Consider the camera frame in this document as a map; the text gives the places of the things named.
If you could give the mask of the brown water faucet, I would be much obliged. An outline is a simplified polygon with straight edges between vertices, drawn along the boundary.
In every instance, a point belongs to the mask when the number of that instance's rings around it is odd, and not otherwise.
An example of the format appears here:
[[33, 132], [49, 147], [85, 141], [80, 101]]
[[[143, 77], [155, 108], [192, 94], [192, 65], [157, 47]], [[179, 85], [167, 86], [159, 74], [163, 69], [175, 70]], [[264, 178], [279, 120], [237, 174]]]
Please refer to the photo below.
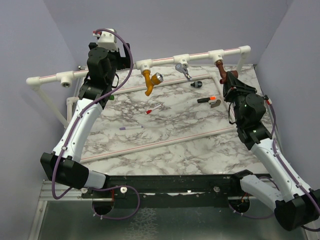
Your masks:
[[[227, 71], [225, 71], [224, 66], [223, 66], [223, 61], [222, 60], [218, 60], [215, 62], [216, 67], [218, 68], [219, 71], [219, 75], [220, 75], [220, 84], [225, 84], [227, 82]], [[236, 70], [231, 70], [229, 71], [230, 73], [232, 73], [232, 75], [236, 78], [238, 78], [239, 74]]]

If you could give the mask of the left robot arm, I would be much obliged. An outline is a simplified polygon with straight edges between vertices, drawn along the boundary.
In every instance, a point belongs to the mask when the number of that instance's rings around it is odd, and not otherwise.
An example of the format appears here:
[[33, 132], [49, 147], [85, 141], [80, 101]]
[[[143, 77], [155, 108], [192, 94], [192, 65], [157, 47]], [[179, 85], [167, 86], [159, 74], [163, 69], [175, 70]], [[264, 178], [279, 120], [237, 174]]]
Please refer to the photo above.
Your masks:
[[130, 45], [123, 45], [125, 55], [90, 43], [88, 73], [78, 94], [72, 119], [60, 142], [51, 153], [43, 153], [40, 163], [49, 180], [75, 189], [93, 188], [97, 196], [106, 197], [111, 190], [106, 174], [88, 169], [80, 163], [84, 144], [96, 119], [114, 93], [118, 70], [131, 68]]

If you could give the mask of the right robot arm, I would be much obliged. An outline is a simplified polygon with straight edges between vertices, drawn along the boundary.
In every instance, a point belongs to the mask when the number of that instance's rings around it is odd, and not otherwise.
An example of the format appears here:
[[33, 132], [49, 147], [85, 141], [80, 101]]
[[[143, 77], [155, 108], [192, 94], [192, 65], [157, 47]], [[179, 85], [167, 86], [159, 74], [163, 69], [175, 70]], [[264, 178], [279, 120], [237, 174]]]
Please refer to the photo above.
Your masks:
[[240, 81], [231, 71], [221, 83], [223, 99], [233, 107], [240, 141], [260, 160], [277, 186], [273, 188], [243, 171], [230, 182], [230, 191], [236, 196], [245, 192], [260, 200], [285, 230], [299, 227], [307, 230], [306, 225], [320, 217], [320, 191], [312, 189], [291, 167], [277, 147], [273, 132], [262, 123], [266, 105], [272, 108], [272, 101], [267, 95], [258, 95], [254, 87]]

